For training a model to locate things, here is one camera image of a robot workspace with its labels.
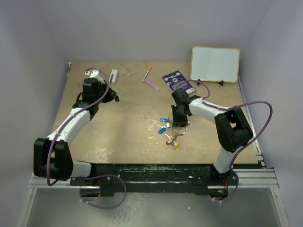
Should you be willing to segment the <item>large blue key tag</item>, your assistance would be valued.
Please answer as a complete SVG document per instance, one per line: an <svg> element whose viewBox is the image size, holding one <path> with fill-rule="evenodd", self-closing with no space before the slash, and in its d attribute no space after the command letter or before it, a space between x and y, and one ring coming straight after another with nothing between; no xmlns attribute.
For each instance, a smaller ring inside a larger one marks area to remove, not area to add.
<svg viewBox="0 0 303 227"><path fill-rule="evenodd" d="M163 133L166 132L166 130L167 130L167 128L166 128L166 127L163 127L163 128L161 128L160 130L158 130L158 134L163 134Z"/></svg>

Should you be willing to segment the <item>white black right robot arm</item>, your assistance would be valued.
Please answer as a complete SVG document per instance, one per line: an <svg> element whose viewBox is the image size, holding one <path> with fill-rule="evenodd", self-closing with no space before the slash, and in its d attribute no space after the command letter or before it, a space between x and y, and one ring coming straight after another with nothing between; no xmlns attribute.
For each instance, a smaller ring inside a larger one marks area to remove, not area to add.
<svg viewBox="0 0 303 227"><path fill-rule="evenodd" d="M229 110L205 101L199 96L189 96L183 89L172 92L175 104L172 108L172 125L184 128L189 124L188 117L197 115L215 124L221 150L210 174L211 181L221 185L227 180L227 172L232 168L236 152L248 145L253 138L252 129L239 109Z"/></svg>

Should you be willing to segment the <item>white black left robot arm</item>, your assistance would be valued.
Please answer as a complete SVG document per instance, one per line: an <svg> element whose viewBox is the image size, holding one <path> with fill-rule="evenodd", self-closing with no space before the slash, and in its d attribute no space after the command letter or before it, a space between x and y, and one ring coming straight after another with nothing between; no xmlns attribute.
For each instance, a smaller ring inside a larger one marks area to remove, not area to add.
<svg viewBox="0 0 303 227"><path fill-rule="evenodd" d="M82 92L78 94L71 112L63 123L46 138L34 142L34 175L44 177L49 186L57 181L80 177L86 185L97 181L92 165L74 161L69 146L79 132L95 116L100 103L118 101L118 95L109 87L107 78L90 76L84 79Z"/></svg>

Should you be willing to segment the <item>large metal keyring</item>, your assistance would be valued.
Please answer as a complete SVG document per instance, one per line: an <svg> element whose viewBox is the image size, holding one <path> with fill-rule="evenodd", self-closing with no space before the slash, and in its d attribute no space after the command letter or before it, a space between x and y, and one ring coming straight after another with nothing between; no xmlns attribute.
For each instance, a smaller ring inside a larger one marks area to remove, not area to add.
<svg viewBox="0 0 303 227"><path fill-rule="evenodd" d="M172 132L176 135L176 136L183 136L186 134L187 132L187 126L172 126Z"/></svg>

